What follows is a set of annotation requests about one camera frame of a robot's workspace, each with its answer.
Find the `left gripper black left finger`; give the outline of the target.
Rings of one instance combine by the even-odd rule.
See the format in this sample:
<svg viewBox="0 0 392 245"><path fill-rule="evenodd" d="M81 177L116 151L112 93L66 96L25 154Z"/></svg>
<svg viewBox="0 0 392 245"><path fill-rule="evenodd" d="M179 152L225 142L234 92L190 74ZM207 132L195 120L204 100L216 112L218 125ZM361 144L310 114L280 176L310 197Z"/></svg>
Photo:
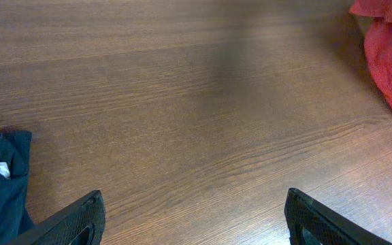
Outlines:
<svg viewBox="0 0 392 245"><path fill-rule="evenodd" d="M7 245L100 245L104 231L105 204L94 190Z"/></svg>

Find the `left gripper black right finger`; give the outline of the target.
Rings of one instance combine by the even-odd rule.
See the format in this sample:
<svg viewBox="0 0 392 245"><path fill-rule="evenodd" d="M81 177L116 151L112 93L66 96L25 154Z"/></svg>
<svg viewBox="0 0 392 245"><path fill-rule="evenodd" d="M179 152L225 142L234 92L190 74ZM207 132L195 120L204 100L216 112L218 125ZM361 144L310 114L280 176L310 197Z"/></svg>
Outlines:
<svg viewBox="0 0 392 245"><path fill-rule="evenodd" d="M292 245L391 245L296 188L288 190L284 215Z"/></svg>

